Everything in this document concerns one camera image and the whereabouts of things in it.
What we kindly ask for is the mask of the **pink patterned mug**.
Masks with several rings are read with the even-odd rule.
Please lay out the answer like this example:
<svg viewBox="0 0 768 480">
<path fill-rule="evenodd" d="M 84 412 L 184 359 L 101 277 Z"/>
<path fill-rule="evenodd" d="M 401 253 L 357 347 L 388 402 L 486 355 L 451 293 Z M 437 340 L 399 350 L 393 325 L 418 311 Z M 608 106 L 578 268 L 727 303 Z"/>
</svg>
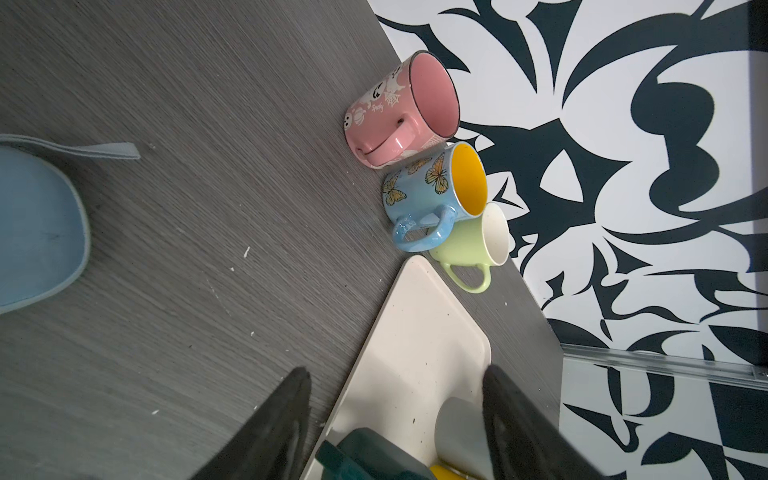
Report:
<svg viewBox="0 0 768 480">
<path fill-rule="evenodd" d="M 413 53 L 346 110 L 343 132 L 352 155 L 379 170 L 455 135 L 460 102 L 443 63 Z"/>
</svg>

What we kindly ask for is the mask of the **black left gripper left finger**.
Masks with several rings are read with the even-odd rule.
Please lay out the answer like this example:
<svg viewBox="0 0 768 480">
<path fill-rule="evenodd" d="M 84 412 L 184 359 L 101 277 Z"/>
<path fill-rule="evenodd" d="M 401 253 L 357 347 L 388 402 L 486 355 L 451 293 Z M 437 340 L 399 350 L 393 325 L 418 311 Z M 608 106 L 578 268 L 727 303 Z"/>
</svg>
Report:
<svg viewBox="0 0 768 480">
<path fill-rule="evenodd" d="M 308 433 L 311 376 L 293 369 L 195 479 L 297 479 Z"/>
</svg>

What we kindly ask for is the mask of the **light green mug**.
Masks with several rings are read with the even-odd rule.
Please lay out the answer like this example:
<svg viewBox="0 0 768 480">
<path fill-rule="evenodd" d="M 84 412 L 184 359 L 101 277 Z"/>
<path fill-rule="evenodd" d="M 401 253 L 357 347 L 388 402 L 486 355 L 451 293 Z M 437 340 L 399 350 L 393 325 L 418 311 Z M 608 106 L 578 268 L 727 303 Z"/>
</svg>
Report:
<svg viewBox="0 0 768 480">
<path fill-rule="evenodd" d="M 471 294 L 485 292 L 492 281 L 490 269 L 509 259 L 510 234 L 504 212 L 496 203 L 488 203 L 479 217 L 457 222 L 447 239 L 428 253 L 461 289 Z M 475 287 L 467 285 L 454 267 L 477 268 L 482 282 Z"/>
</svg>

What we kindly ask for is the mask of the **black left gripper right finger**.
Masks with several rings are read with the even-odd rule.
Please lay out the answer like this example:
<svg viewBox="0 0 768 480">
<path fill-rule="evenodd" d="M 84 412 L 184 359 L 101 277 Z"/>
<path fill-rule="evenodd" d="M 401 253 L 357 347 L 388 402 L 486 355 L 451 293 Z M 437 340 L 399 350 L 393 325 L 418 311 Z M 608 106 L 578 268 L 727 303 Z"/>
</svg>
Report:
<svg viewBox="0 0 768 480">
<path fill-rule="evenodd" d="M 497 365 L 482 382 L 482 414 L 496 479 L 601 479 Z"/>
</svg>

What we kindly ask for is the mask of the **blue butterfly mug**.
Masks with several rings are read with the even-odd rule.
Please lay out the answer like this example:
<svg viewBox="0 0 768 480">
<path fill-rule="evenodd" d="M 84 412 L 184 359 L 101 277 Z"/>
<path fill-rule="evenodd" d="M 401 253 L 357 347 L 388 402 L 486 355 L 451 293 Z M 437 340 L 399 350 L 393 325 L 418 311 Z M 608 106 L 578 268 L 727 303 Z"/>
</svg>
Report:
<svg viewBox="0 0 768 480">
<path fill-rule="evenodd" d="M 392 241 L 405 252 L 440 246 L 457 223 L 479 217 L 488 201 L 478 152 L 460 141 L 387 174 L 381 186 Z"/>
</svg>

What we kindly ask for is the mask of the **grey mug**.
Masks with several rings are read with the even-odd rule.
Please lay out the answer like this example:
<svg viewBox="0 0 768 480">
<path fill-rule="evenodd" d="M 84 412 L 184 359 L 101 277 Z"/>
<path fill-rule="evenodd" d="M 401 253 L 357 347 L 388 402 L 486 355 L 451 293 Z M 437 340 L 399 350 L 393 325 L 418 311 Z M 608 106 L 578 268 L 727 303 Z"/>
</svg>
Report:
<svg viewBox="0 0 768 480">
<path fill-rule="evenodd" d="M 450 397 L 441 406 L 435 423 L 438 458 L 477 479 L 494 479 L 493 465 L 481 408 Z"/>
</svg>

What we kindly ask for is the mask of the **yellow mug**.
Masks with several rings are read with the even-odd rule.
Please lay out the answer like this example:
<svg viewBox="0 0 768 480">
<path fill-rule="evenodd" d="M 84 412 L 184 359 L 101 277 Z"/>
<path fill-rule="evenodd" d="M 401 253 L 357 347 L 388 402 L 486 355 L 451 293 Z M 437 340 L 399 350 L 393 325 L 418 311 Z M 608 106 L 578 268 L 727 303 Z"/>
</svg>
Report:
<svg viewBox="0 0 768 480">
<path fill-rule="evenodd" d="M 436 480 L 468 480 L 466 475 L 440 464 L 432 465 L 430 472 Z"/>
</svg>

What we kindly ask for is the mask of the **dark green mug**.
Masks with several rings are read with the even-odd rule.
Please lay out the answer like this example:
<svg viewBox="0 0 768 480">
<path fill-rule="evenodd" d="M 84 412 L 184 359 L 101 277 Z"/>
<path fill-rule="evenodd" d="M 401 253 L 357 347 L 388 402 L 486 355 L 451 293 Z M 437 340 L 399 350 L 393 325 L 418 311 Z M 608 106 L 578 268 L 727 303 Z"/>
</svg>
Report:
<svg viewBox="0 0 768 480">
<path fill-rule="evenodd" d="M 322 479 L 435 479 L 430 469 L 376 431 L 357 428 L 337 445 L 322 442 Z"/>
</svg>

